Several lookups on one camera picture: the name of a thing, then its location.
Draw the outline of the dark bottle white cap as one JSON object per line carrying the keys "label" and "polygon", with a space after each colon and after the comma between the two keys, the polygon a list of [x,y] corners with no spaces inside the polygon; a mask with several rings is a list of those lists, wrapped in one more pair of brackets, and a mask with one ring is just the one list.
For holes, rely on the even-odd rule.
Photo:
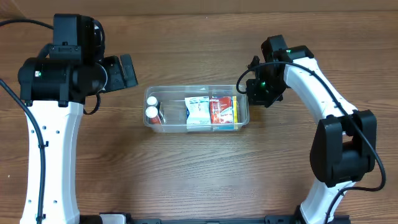
{"label": "dark bottle white cap", "polygon": [[148,99],[146,99],[146,103],[147,103],[147,106],[154,106],[158,110],[160,109],[160,101],[154,96],[148,97]]}

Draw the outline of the red orange small box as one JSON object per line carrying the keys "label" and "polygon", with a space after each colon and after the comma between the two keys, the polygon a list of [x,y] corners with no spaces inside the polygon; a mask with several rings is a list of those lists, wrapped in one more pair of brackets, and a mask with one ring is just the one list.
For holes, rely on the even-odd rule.
{"label": "red orange small box", "polygon": [[232,97],[212,97],[210,99],[210,114],[212,124],[234,122]]}

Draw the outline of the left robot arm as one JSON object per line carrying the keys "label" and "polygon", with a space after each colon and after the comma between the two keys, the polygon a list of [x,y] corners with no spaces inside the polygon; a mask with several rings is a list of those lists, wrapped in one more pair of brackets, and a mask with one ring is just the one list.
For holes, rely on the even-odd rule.
{"label": "left robot arm", "polygon": [[88,96],[138,84],[131,56],[104,56],[101,24],[56,14],[53,41],[18,73],[27,108],[29,166],[22,223],[79,223],[76,143]]}

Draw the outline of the white medicine box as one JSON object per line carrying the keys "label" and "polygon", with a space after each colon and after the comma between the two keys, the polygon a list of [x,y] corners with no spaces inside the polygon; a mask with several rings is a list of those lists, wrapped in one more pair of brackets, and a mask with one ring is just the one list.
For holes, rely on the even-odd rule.
{"label": "white medicine box", "polygon": [[210,131],[210,99],[208,96],[193,96],[185,98],[186,124],[188,131]]}

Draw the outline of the orange tube white cap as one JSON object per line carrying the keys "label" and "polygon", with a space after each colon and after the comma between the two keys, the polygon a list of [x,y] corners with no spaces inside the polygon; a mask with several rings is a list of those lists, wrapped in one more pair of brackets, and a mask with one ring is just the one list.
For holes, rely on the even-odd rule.
{"label": "orange tube white cap", "polygon": [[161,125],[164,118],[160,110],[155,106],[149,106],[146,109],[146,116],[149,119],[150,124]]}

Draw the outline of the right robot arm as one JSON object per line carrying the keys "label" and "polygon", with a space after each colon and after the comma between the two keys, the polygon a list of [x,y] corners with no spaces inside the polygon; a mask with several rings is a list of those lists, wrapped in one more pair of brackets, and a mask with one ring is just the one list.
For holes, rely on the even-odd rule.
{"label": "right robot arm", "polygon": [[254,57],[243,92],[251,105],[270,107],[291,88],[311,112],[317,130],[310,150],[315,181],[292,215],[268,215],[265,223],[350,223],[335,211],[350,190],[380,191],[386,172],[376,152],[377,119],[345,100],[322,74],[305,45],[289,48],[282,35],[261,45],[265,61]]}

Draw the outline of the clear plastic container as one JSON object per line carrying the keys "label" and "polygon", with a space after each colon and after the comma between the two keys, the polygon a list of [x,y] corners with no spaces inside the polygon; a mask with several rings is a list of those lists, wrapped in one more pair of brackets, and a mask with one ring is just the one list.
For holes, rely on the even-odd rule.
{"label": "clear plastic container", "polygon": [[158,133],[237,131],[249,122],[249,103],[234,85],[151,86],[143,120]]}

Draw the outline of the blue yellow VapoDrops box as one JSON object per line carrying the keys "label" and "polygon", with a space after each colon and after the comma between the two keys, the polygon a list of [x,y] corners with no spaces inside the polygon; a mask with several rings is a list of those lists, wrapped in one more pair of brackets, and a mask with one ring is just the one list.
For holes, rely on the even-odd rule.
{"label": "blue yellow VapoDrops box", "polygon": [[233,115],[234,115],[234,122],[233,123],[226,123],[226,124],[214,124],[215,129],[217,130],[235,130],[238,128],[238,103],[236,96],[231,96],[233,101]]}

